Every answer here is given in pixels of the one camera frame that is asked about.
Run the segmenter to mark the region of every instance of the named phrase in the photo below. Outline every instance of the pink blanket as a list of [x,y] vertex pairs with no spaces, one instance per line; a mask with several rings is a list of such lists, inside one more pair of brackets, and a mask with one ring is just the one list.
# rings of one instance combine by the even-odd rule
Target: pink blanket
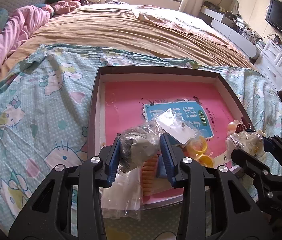
[[49,19],[49,12],[33,5],[16,9],[0,33],[0,68],[4,60]]

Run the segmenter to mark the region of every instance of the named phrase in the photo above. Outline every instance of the light blue blanket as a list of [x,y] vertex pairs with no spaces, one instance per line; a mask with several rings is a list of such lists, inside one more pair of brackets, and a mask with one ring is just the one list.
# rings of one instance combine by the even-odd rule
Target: light blue blanket
[[[251,69],[203,67],[188,58],[161,59],[111,48],[41,45],[0,82],[0,224],[6,231],[50,170],[86,160],[87,124],[97,68],[106,65],[193,67],[219,72],[255,128],[282,137],[282,103]],[[281,174],[274,158],[265,163]],[[249,180],[243,180],[254,196]],[[76,191],[73,208],[76,208]]]

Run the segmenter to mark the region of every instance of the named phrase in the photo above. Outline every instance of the green oval label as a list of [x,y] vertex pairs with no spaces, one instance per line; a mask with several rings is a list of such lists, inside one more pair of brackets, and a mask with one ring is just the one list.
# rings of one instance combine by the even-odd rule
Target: green oval label
[[199,117],[201,119],[202,125],[203,126],[207,126],[208,125],[208,120],[204,114],[204,112],[202,112],[201,110],[198,111]]

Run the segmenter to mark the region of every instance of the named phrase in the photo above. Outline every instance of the metal bolt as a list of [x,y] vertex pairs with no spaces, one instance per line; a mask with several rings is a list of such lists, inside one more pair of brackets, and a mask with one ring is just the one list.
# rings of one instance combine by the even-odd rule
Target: metal bolt
[[192,159],[189,158],[189,157],[184,157],[184,158],[182,159],[182,161],[183,161],[184,163],[186,163],[186,164],[189,164],[189,163],[192,162]]
[[221,172],[227,172],[227,171],[228,171],[228,168],[225,167],[225,166],[223,166],[223,165],[221,165],[221,166],[219,167],[219,170],[220,170]]
[[100,161],[101,161],[101,158],[98,157],[98,156],[95,156],[95,157],[91,158],[91,162],[92,162],[92,163],[98,163],[98,162],[100,162]]
[[55,169],[56,171],[63,171],[64,167],[63,167],[63,165],[59,164],[59,165],[56,166],[54,169]]
[[273,198],[273,193],[271,191],[268,192],[268,198]]

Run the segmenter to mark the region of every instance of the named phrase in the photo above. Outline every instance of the white dresser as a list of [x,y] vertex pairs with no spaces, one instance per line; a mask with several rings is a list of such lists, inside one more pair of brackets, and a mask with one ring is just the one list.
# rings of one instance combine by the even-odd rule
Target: white dresser
[[282,49],[273,40],[268,40],[254,66],[274,90],[282,90]]

